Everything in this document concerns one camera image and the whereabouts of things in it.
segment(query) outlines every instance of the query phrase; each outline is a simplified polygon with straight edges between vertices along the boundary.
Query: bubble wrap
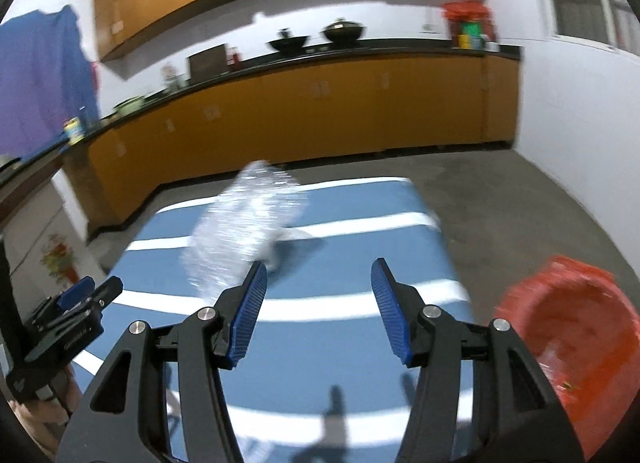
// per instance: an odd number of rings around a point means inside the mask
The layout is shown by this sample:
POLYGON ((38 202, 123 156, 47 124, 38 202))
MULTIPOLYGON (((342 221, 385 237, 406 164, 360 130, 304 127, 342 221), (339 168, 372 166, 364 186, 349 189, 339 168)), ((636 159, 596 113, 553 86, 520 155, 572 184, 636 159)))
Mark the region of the bubble wrap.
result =
POLYGON ((181 257, 189 281, 204 299, 213 301, 238 286, 257 259, 274 268, 273 244, 306 202, 299 186, 289 174, 260 160, 244 167, 209 205, 181 257))

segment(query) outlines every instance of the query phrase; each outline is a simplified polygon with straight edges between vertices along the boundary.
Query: striped tablecloth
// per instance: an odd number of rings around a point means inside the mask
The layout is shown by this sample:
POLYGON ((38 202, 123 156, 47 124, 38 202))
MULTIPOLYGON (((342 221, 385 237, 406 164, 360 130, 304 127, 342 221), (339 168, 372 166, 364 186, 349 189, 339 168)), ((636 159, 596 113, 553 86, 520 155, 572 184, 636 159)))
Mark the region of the striped tablecloth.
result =
MULTIPOLYGON (((473 321, 437 218, 405 178, 304 185, 308 203, 276 250, 266 299, 247 353, 222 382, 247 463, 390 463, 415 392, 389 346, 370 289, 370 267, 384 257, 401 283, 457 319, 473 321)), ((112 275, 126 291, 104 312, 105 333, 75 360, 84 389, 130 322, 177 323, 203 301, 179 256, 212 198, 159 211, 112 275)), ((463 366, 458 421, 472 409, 472 371, 463 366)), ((169 394, 174 455, 187 459, 177 371, 169 394)), ((454 454, 463 454, 458 437, 454 454)))

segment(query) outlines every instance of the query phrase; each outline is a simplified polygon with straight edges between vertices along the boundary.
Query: white stripe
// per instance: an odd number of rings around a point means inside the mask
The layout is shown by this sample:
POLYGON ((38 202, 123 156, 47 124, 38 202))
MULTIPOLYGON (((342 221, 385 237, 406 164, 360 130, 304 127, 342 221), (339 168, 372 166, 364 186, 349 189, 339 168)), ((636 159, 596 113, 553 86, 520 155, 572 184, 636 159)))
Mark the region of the white stripe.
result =
MULTIPOLYGON (((443 305, 447 302, 469 301, 468 293, 458 281, 440 279, 418 283, 414 287, 427 304, 443 305)), ((201 307, 212 303, 198 297, 164 295, 124 290, 115 301, 126 306, 191 315, 201 307)), ((380 315, 376 299, 371 291, 347 295, 327 295, 300 299, 265 299, 258 321, 261 322, 311 322, 348 320, 380 315)))
MULTIPOLYGON (((366 234, 384 230, 425 225, 429 228, 438 228, 438 223, 432 217, 422 212, 402 212, 375 218, 346 219, 343 221, 330 221, 307 225, 303 227, 285 228, 282 231, 280 241, 292 239, 310 239, 312 237, 334 237, 350 234, 366 234)), ((158 239, 138 239, 133 241, 127 250, 156 250, 174 249, 189 246, 191 236, 160 237, 158 239)))
MULTIPOLYGON (((83 366, 82 362, 88 360, 86 355, 95 358, 90 353, 82 351, 74 361, 83 366)), ((92 365, 84 368, 92 374, 97 372, 97 368, 92 365)), ((172 404, 172 414, 177 416, 180 395, 176 391, 167 391, 167 395, 168 401, 172 404)), ((325 418, 319 414, 269 413, 232 405, 228 406, 228 411, 236 436, 284 446, 308 446, 318 442, 324 446, 342 446, 342 433, 346 427, 347 445, 351 448, 398 443, 404 436, 410 413, 408 407, 397 407, 375 413, 354 413, 344 417, 325 418)), ((473 390, 468 389, 460 393, 458 423, 470 422, 472 411, 473 390)))
MULTIPOLYGON (((307 190, 317 190, 320 188, 339 187, 346 185, 362 185, 364 183, 378 183, 378 182, 406 182, 410 183, 409 178, 394 178, 394 177, 379 177, 379 178, 357 178, 356 180, 334 180, 332 182, 310 183, 308 185, 300 185, 296 187, 297 191, 306 192, 307 190)), ((198 198, 189 201, 182 201, 175 203, 167 207, 161 208, 156 214, 161 212, 167 212, 168 210, 175 210, 177 208, 197 207, 200 205, 208 205, 213 203, 218 196, 210 196, 209 198, 198 198)))

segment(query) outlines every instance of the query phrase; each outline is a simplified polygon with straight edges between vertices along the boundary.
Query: silver screw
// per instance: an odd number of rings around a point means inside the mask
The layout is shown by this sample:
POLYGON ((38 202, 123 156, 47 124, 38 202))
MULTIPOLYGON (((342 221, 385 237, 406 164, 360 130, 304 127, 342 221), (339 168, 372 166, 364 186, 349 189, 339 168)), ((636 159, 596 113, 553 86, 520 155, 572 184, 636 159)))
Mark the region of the silver screw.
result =
POLYGON ((438 318, 440 315, 442 315, 442 310, 439 307, 434 306, 433 304, 428 304, 422 309, 422 313, 424 313, 425 317, 438 318))
POLYGON ((146 329, 146 324, 141 320, 132 322, 131 325, 129 326, 129 332, 133 333, 133 335, 142 333, 143 331, 145 331, 145 329, 146 329))
POLYGON ((494 328, 498 331, 509 331, 511 324, 503 318, 497 318, 494 320, 494 328))
POLYGON ((198 312, 198 318, 200 320, 209 320, 216 316, 216 310, 212 307, 207 306, 206 308, 202 308, 198 312))

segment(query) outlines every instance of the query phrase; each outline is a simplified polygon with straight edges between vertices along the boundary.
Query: blue gripper pad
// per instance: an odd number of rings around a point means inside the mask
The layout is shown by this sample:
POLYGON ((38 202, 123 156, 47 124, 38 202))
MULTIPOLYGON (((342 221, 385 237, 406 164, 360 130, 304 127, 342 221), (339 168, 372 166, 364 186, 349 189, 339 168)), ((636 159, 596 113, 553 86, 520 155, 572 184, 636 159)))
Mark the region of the blue gripper pad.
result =
POLYGON ((248 288, 231 323, 229 349, 226 353, 226 358, 233 367, 236 367, 240 359, 246 355, 264 294, 267 291, 267 268, 263 263, 258 265, 253 278, 248 283, 244 281, 244 284, 247 284, 248 288))
POLYGON ((69 311, 79 302, 91 297, 91 294, 94 291, 94 280, 89 276, 83 277, 80 281, 74 284, 74 286, 60 294, 56 302, 56 306, 62 312, 69 311))
POLYGON ((385 260, 376 259, 371 266, 371 289, 376 297, 391 349, 402 364, 406 365, 413 354, 409 340, 409 325, 404 319, 394 293, 395 284, 396 281, 386 266, 385 260))

